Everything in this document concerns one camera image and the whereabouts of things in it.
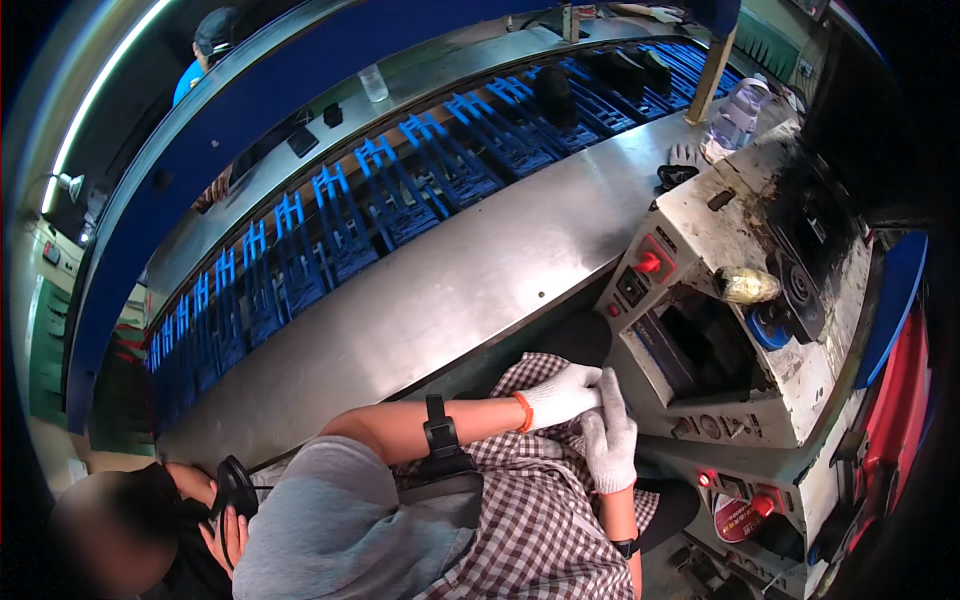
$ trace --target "gloved hand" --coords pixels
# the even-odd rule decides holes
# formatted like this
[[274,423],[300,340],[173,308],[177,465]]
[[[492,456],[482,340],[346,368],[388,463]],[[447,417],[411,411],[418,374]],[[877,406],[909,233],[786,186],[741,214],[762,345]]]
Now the gloved hand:
[[650,9],[650,16],[657,19],[660,23],[679,23],[683,21],[681,15],[684,11],[681,9],[668,9],[666,7],[653,7]]
[[587,412],[581,419],[587,442],[587,467],[598,493],[626,490],[636,481],[636,423],[627,417],[616,373],[607,367],[600,377],[603,415]]
[[558,425],[580,413],[600,406],[600,392],[588,386],[596,385],[601,371],[570,363],[537,387],[514,392],[527,421],[517,431],[526,433]]
[[696,167],[701,173],[706,171],[710,163],[695,144],[677,144],[670,148],[670,157],[667,164]]

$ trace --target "smartwatch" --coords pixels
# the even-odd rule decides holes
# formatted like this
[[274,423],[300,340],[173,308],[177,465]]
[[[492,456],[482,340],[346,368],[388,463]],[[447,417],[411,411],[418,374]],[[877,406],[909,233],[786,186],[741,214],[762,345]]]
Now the smartwatch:
[[611,540],[611,543],[613,544],[613,547],[616,548],[616,551],[622,554],[623,558],[628,561],[634,556],[634,554],[636,554],[637,550],[640,549],[640,544],[637,540]]

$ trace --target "person in blue shirt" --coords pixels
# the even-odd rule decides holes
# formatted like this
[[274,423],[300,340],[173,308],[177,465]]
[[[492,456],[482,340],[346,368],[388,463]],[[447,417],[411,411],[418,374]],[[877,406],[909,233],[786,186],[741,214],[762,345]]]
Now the person in blue shirt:
[[[174,91],[174,106],[243,39],[236,33],[240,12],[234,7],[221,7],[206,17],[197,26],[194,34],[193,54],[197,58],[187,67]],[[203,194],[193,203],[193,209],[203,214],[220,202],[230,187],[273,148],[304,123],[313,118],[309,108],[302,108],[283,120],[279,125],[255,142],[244,154],[234,160],[217,176]]]

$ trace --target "forearm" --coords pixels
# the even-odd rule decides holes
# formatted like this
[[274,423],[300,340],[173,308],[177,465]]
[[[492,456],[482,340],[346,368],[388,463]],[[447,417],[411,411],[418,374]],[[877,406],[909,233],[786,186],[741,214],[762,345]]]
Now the forearm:
[[643,16],[650,16],[653,14],[653,12],[650,10],[650,7],[645,7],[639,4],[608,4],[607,6],[615,11],[632,12],[633,14],[642,14]]
[[[526,413],[512,397],[449,400],[444,411],[453,419],[460,445],[515,431],[526,421]],[[425,402],[383,402],[345,412],[320,435],[351,438],[368,446],[387,465],[396,465],[430,453],[423,433],[426,420]]]
[[[634,486],[622,492],[605,493],[600,496],[600,524],[611,541],[635,540],[639,532],[634,513]],[[634,595],[639,598],[642,588],[640,554],[637,552],[627,562],[634,582]]]
[[213,507],[213,499],[216,494],[210,488],[210,478],[206,473],[198,468],[181,465],[180,463],[167,463],[164,467],[170,473],[180,493],[205,504],[206,508]]

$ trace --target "white work glove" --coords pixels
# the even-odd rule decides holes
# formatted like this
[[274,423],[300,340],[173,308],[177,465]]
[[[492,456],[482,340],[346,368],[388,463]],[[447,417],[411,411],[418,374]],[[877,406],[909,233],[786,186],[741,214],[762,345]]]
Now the white work glove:
[[598,493],[626,490],[636,481],[636,423],[627,417],[616,373],[607,367],[600,377],[603,415],[591,410],[581,418],[587,442],[587,468]]
[[695,144],[677,144],[670,148],[670,157],[667,164],[696,167],[701,173],[706,171],[710,163]]
[[570,363],[537,387],[514,392],[527,413],[527,421],[517,431],[559,425],[600,406],[600,391],[590,387],[596,385],[600,373],[596,367]]
[[650,16],[657,19],[660,23],[679,23],[683,21],[681,15],[684,13],[681,9],[667,9],[666,7],[653,7],[650,9]]

